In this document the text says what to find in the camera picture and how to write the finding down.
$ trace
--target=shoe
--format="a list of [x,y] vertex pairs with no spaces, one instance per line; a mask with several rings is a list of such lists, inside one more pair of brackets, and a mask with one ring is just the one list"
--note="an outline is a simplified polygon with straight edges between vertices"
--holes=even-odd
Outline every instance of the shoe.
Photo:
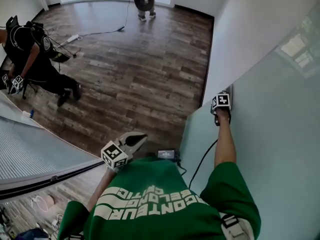
[[154,19],[157,16],[157,14],[155,12],[150,12],[150,19]]
[[69,96],[70,96],[70,91],[66,90],[64,94],[59,96],[57,106],[60,108],[69,99]]
[[76,84],[76,88],[72,90],[73,97],[76,101],[80,100],[81,98],[81,85],[79,83]]
[[140,21],[142,22],[145,22],[147,19],[146,19],[146,16],[140,16],[138,15],[138,18],[140,19]]

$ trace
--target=person standing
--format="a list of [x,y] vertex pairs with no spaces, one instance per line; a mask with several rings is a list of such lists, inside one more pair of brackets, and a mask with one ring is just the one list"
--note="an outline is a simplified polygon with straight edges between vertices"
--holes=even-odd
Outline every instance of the person standing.
[[[153,5],[152,9],[149,11],[149,17],[150,19],[154,19],[156,17],[156,12],[155,12],[155,5]],[[146,12],[143,10],[138,9],[138,18],[142,21],[145,22],[147,21],[146,19]]]

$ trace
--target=black cable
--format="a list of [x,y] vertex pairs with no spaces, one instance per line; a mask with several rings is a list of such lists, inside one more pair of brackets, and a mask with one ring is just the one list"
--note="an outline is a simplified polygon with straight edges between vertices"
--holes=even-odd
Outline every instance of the black cable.
[[[47,37],[48,38],[50,38],[52,41],[54,41],[55,43],[57,43],[58,45],[60,45],[58,42],[56,42],[55,40],[53,40],[50,36],[48,36],[47,35]],[[54,46],[52,46],[53,47],[53,50],[56,52],[56,54],[57,54],[57,56],[58,56],[58,64],[59,64],[59,74],[60,74],[60,70],[61,70],[61,67],[60,67],[60,58],[59,58],[59,55],[58,55],[58,52],[57,52],[57,49],[54,47]],[[75,58],[76,57],[76,54],[77,54],[77,52],[75,53],[75,54],[73,54],[72,52],[70,52],[70,51],[68,51],[69,53],[71,53],[72,54],[72,56]]]
[[49,30],[51,30],[51,32],[50,32],[50,34],[48,34],[48,36],[51,35],[53,31],[55,31],[55,29],[53,27],[49,28]]
[[195,170],[195,173],[194,173],[194,175],[192,176],[192,179],[190,180],[189,189],[191,188],[191,183],[192,183],[192,181],[194,180],[194,178],[195,178],[195,176],[196,176],[196,174],[197,174],[197,172],[198,172],[198,170],[199,170],[199,168],[200,168],[203,160],[205,159],[205,157],[206,157],[206,155],[208,154],[208,152],[212,149],[212,147],[217,143],[217,141],[218,141],[218,139],[216,139],[216,141],[215,141],[214,143],[212,143],[212,145],[208,148],[208,150],[205,152],[204,156],[202,157],[201,162],[200,162],[199,165],[198,165],[198,168]]
[[177,165],[178,165],[178,167],[179,167],[180,169],[184,170],[184,172],[181,173],[181,176],[185,175],[185,173],[187,172],[187,170],[181,166],[180,162],[178,162]]
[[79,50],[76,53],[72,53],[71,51],[69,51],[67,48],[64,48],[60,43],[58,43],[57,41],[53,40],[50,36],[48,36],[49,39],[51,39],[52,41],[54,41],[57,45],[59,45],[59,48],[63,48],[65,49],[68,53],[70,53],[74,58],[77,57],[77,53],[81,51],[81,48],[79,48]]
[[46,31],[47,37],[49,37],[49,32],[48,32],[48,30],[47,30],[45,27],[43,27],[43,29]]
[[126,26],[127,26],[127,20],[128,20],[128,16],[129,16],[129,6],[130,6],[130,0],[128,2],[128,6],[126,8],[126,18],[125,18],[125,23],[124,26],[118,28],[117,30],[113,30],[113,31],[105,31],[105,32],[95,32],[95,33],[88,33],[88,34],[80,34],[80,37],[87,37],[87,36],[92,36],[92,35],[98,35],[98,34],[110,34],[110,33],[115,33],[115,32],[120,32],[121,30],[123,30]]
[[55,231],[52,231],[52,235],[54,236],[54,238],[57,240],[58,239],[58,233],[55,232]]

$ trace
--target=wire on floor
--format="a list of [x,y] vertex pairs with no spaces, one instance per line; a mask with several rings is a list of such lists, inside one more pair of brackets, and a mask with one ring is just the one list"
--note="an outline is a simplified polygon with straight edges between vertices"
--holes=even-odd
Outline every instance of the wire on floor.
[[60,222],[62,222],[62,219],[63,219],[64,215],[59,213],[57,216],[56,216],[56,219],[54,219],[51,223],[51,226],[52,226],[52,235],[55,237],[55,239],[58,239],[58,233],[59,233],[59,229],[60,229]]
[[49,33],[49,30],[47,30],[45,27],[43,27],[43,29],[46,31],[46,35],[49,37],[52,32],[55,30],[53,27],[49,28],[49,30],[51,30],[51,32]]
[[203,160],[205,159],[205,157],[206,157],[206,155],[208,154],[208,152],[212,149],[212,147],[213,147],[217,142],[218,142],[218,139],[216,139],[216,141],[215,141],[214,143],[212,143],[212,145],[208,148],[208,150],[205,152],[204,156],[202,157],[202,159],[201,159],[201,161],[200,161],[197,169],[195,170],[194,175],[192,176],[192,178],[191,178],[191,180],[190,180],[189,189],[191,188],[191,183],[192,183],[192,181],[194,180],[194,178],[195,178],[195,176],[196,176],[196,174],[197,174],[197,172],[198,172],[198,170],[199,170],[199,168],[200,168]]
[[[39,205],[38,199],[42,199],[43,204],[45,204],[45,206],[46,206],[46,209],[45,209],[45,210],[42,209],[41,206]],[[40,209],[41,211],[43,211],[44,213],[46,213],[46,212],[49,211],[49,207],[48,207],[47,202],[46,202],[41,196],[37,195],[36,197],[31,198],[31,207],[32,207],[32,208],[34,207],[34,202],[38,205],[39,209]]]
[[67,48],[63,47],[60,43],[58,43],[57,41],[53,40],[50,36],[48,36],[48,37],[50,38],[50,40],[54,41],[57,45],[59,45],[59,47],[61,47],[62,49],[65,49],[68,53],[70,53],[74,58],[76,58],[77,57],[77,53],[81,51],[81,48],[79,48],[79,50],[76,53],[72,53]]
[[120,32],[121,30],[123,30],[127,26],[127,20],[128,20],[128,16],[129,16],[129,6],[130,6],[130,0],[128,1],[128,6],[126,8],[126,18],[125,18],[124,26],[118,28],[117,30],[113,30],[113,31],[80,34],[79,37],[83,38],[83,37],[92,36],[92,35],[98,35],[98,34],[110,34],[110,33]]

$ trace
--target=white cable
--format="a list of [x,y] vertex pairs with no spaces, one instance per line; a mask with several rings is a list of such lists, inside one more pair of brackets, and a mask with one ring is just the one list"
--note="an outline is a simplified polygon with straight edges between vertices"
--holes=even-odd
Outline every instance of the white cable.
[[59,215],[61,215],[61,217],[63,218],[64,217],[64,215],[63,214],[61,214],[61,213],[59,213],[57,216],[56,216],[56,220],[58,221],[58,222],[62,222],[62,218],[61,218],[61,220],[59,220]]
[[[41,199],[43,200],[43,202],[45,203],[45,206],[46,206],[46,210],[43,210],[43,209],[40,207],[40,205],[38,204],[37,198],[41,198]],[[40,209],[41,211],[43,211],[44,213],[46,213],[47,211],[49,211],[49,207],[48,207],[46,201],[45,201],[41,196],[37,195],[36,197],[31,198],[31,207],[32,207],[32,208],[34,207],[34,202],[38,205],[39,209]]]
[[79,36],[78,34],[73,34],[72,36],[70,36],[66,41],[64,41],[62,44],[58,45],[58,46],[53,46],[54,48],[60,48],[66,44],[69,44],[71,42],[73,42],[74,40],[78,40],[81,41],[82,40],[82,36]]
[[52,226],[53,231],[56,232],[56,233],[58,233],[59,226],[58,226],[58,229],[55,229],[55,226],[54,226],[54,223],[53,223],[53,222],[51,223],[51,226]]

